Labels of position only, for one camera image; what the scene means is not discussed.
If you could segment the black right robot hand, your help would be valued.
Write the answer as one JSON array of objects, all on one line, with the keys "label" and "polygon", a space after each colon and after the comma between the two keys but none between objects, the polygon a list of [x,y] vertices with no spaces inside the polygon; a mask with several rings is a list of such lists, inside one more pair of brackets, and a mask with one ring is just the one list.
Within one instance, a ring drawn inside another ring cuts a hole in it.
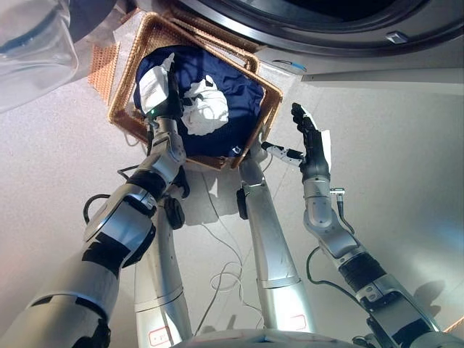
[{"label": "black right robot hand", "polygon": [[312,115],[301,105],[294,102],[291,106],[292,120],[302,134],[305,152],[287,149],[264,141],[260,145],[268,154],[283,162],[298,167],[303,180],[322,176],[330,178],[330,167],[323,148],[323,132],[312,119]]}]

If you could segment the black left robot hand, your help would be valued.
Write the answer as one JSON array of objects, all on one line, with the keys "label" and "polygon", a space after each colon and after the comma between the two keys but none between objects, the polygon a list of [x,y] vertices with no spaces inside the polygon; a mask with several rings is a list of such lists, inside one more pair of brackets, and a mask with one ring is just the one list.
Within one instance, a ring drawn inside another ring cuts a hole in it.
[{"label": "black left robot hand", "polygon": [[145,115],[178,120],[196,111],[191,88],[197,79],[181,56],[173,51],[166,57],[153,53],[139,67],[134,103]]}]

